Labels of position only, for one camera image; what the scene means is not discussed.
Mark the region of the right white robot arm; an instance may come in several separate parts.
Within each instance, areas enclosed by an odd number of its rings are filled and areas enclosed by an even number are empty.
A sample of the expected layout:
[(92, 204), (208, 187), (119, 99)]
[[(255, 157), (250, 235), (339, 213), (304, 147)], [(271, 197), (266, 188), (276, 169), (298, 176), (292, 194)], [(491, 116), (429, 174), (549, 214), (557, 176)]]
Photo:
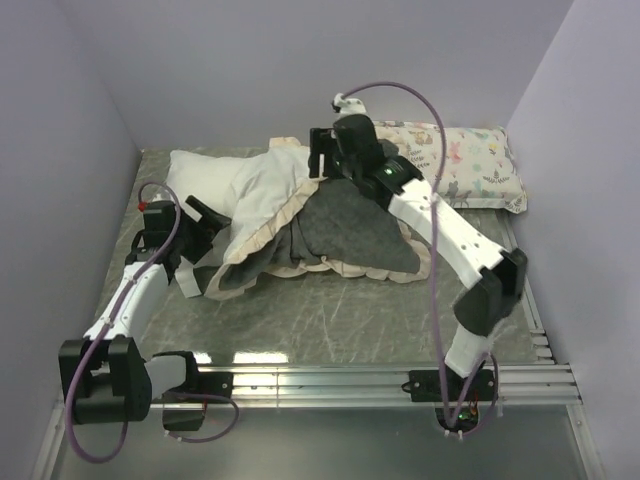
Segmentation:
[(404, 222), (443, 258), (465, 287), (454, 305), (458, 327), (443, 358), (444, 394), (460, 400), (476, 385), (473, 373), (491, 349), (497, 326), (521, 300), (528, 259), (488, 239), (434, 192), (420, 170), (400, 154), (388, 156), (372, 120), (352, 114), (310, 131), (309, 173), (345, 178), (365, 197)]

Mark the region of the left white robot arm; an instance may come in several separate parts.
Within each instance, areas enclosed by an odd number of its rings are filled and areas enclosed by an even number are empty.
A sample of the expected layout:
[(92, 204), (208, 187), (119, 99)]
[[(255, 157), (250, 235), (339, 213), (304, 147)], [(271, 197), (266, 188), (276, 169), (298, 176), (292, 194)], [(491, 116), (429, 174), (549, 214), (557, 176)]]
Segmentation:
[(179, 402), (201, 390), (193, 353), (173, 351), (145, 360), (138, 343), (182, 262), (196, 263), (231, 223), (193, 196), (191, 218), (170, 200), (140, 205), (143, 226), (125, 258), (121, 282), (96, 323), (58, 354), (62, 389), (76, 425), (144, 420), (154, 399), (169, 393)]

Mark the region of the white pillow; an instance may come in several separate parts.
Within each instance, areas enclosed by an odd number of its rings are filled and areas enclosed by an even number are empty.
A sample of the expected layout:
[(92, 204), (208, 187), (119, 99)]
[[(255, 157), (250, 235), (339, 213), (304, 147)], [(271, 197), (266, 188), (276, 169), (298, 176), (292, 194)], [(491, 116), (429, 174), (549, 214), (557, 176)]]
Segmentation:
[(249, 176), (269, 156), (267, 152), (248, 158), (211, 157), (173, 150), (165, 183), (178, 197), (184, 212), (194, 220), (202, 215), (187, 204), (189, 196), (214, 212), (232, 218), (242, 189), (249, 185)]

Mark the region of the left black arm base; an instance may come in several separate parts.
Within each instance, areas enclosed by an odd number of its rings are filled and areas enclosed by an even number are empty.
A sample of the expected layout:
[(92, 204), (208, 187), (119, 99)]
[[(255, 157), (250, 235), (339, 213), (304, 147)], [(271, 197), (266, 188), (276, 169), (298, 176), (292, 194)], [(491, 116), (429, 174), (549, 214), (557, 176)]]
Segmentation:
[(162, 396), (164, 404), (188, 403), (195, 409), (187, 407), (165, 407), (162, 411), (163, 427), (169, 432), (197, 432), (204, 424), (208, 406), (225, 405), (225, 402), (208, 399), (190, 398), (189, 394), (225, 397), (230, 399), (234, 383), (231, 372), (201, 372), (196, 384), (192, 387), (176, 387)]

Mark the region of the aluminium front rail frame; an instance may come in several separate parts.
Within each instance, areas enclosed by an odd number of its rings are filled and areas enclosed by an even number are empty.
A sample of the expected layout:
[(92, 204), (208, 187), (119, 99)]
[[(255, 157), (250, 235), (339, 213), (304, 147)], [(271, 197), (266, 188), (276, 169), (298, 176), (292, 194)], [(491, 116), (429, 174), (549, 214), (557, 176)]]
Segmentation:
[(227, 405), (167, 399), (90, 464), (56, 410), (38, 479), (601, 479), (570, 367), (487, 365), (457, 432), (424, 365), (202, 367)]

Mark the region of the grey pillowcase with cream ruffle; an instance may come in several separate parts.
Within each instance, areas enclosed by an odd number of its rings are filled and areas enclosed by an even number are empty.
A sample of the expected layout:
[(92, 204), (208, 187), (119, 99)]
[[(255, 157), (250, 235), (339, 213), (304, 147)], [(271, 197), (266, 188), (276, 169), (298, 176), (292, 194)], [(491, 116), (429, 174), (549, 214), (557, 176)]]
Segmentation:
[(241, 191), (231, 225), (201, 260), (179, 267), (185, 297), (234, 298), (262, 273), (290, 278), (334, 271), (399, 284), (428, 277), (431, 256), (408, 226), (346, 179), (310, 179), (308, 147), (276, 137), (267, 152)]

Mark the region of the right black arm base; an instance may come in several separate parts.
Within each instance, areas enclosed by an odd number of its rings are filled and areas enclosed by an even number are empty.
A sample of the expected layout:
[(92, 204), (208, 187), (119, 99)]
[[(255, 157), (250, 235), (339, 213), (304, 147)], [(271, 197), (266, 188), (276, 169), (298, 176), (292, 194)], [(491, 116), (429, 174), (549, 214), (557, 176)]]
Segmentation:
[(434, 412), (445, 436), (460, 441), (477, 432), (499, 403), (500, 370), (492, 353), (485, 354), (479, 368), (467, 379), (445, 367), (444, 384), (436, 369), (410, 370), (400, 388), (413, 403), (437, 403)]

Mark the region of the floral patterned pillow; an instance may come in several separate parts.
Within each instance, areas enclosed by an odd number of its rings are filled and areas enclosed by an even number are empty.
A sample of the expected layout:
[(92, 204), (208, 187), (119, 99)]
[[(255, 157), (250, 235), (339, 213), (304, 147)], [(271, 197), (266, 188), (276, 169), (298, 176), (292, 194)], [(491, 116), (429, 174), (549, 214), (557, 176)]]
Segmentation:
[[(376, 133), (434, 181), (441, 160), (441, 135), (435, 124), (376, 121)], [(520, 214), (527, 194), (519, 177), (506, 130), (447, 128), (447, 159), (439, 195), (458, 209), (498, 209)]]

